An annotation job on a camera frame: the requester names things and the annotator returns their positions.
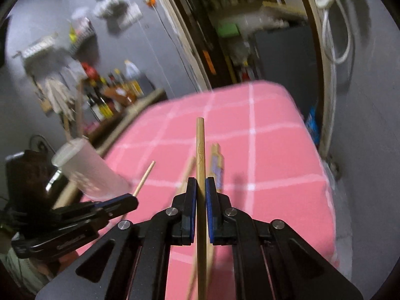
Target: pink tablecloth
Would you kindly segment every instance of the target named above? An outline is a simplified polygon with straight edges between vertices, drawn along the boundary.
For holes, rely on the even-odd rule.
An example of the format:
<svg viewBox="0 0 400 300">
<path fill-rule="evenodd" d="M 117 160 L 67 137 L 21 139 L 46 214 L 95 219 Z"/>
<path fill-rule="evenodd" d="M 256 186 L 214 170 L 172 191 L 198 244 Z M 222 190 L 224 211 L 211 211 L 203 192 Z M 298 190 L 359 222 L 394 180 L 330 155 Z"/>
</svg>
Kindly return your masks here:
<svg viewBox="0 0 400 300">
<path fill-rule="evenodd" d="M 335 263 L 335 213 L 317 150 L 288 92 L 264 81 L 159 103 L 143 113 L 106 158 L 135 185 L 156 161 L 139 208 L 127 218 L 141 222 L 171 206 L 185 163 L 195 155 L 197 117 L 205 118 L 206 156 L 212 143 L 221 145 L 223 192 L 232 206 L 257 220 L 286 221 Z M 185 299 L 194 252 L 193 245 L 172 248 L 166 299 Z M 235 299 L 229 247 L 215 249 L 209 292 L 210 299 Z"/>
</svg>

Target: white cable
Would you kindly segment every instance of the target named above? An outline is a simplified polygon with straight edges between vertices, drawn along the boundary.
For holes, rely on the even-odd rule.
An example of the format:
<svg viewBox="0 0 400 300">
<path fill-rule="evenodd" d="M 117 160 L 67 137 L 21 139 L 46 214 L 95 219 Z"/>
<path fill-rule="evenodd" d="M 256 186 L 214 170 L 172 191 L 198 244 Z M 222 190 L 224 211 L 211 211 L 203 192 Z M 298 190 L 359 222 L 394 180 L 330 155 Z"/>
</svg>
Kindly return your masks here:
<svg viewBox="0 0 400 300">
<path fill-rule="evenodd" d="M 346 29 L 347 29 L 347 46 L 346 46 L 346 49 L 345 49 L 343 55 L 340 56 L 339 58 L 336 58 L 328 48 L 327 36 L 332 34 L 331 33 L 331 25 L 329 23 L 329 9 L 330 9 L 329 7 L 323 9 L 322 46 L 323 46 L 323 50 L 325 52 L 326 57 L 332 63 L 334 63 L 334 64 L 342 64 L 347 59 L 347 57 L 349 56 L 350 48 L 351 48 L 351 44 L 352 44 L 352 35 L 351 35 L 351 32 L 350 32 L 349 19 L 347 18 L 347 14 L 345 12 L 343 4 L 341 3 L 340 0 L 335 0 L 335 1 L 337 3 L 337 6 L 339 7 L 341 15 L 343 16 L 343 19 L 344 19 L 344 23 L 346 25 Z"/>
</svg>

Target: translucent cup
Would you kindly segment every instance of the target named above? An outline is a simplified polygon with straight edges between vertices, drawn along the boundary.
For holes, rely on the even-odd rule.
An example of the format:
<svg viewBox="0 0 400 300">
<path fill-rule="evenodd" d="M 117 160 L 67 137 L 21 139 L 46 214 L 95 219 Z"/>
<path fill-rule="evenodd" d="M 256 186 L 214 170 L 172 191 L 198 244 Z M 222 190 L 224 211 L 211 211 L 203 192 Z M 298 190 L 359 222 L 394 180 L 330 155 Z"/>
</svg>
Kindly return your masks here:
<svg viewBox="0 0 400 300">
<path fill-rule="evenodd" d="M 65 143 L 51 162 L 94 201 L 131 192 L 127 180 L 113 172 L 86 139 L 77 138 Z"/>
</svg>

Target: silver bolt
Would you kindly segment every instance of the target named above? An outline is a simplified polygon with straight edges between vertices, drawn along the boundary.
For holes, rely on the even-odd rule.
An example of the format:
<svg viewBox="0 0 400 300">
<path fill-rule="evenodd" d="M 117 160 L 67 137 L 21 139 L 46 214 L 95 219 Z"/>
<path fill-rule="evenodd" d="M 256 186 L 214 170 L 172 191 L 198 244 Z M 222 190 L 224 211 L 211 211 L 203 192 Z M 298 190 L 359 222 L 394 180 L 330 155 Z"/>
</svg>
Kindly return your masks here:
<svg viewBox="0 0 400 300">
<path fill-rule="evenodd" d="M 283 229 L 284 227 L 285 227 L 285 222 L 283 222 L 282 220 L 274 220 L 273 222 L 272 222 L 272 226 L 275 228 L 275 229 Z"/>
<path fill-rule="evenodd" d="M 169 216 L 174 216 L 178 213 L 178 209 L 176 207 L 169 207 L 165 210 L 165 213 Z"/>
<path fill-rule="evenodd" d="M 235 209 L 234 207 L 230 207 L 230 208 L 227 208 L 227 209 L 225 210 L 225 214 L 226 214 L 227 216 L 235 216 L 236 214 L 238 214 L 238 211 L 237 211 L 237 209 Z"/>
<path fill-rule="evenodd" d="M 131 223 L 128 220 L 122 220 L 118 222 L 118 228 L 121 230 L 128 229 L 131 226 Z"/>
</svg>

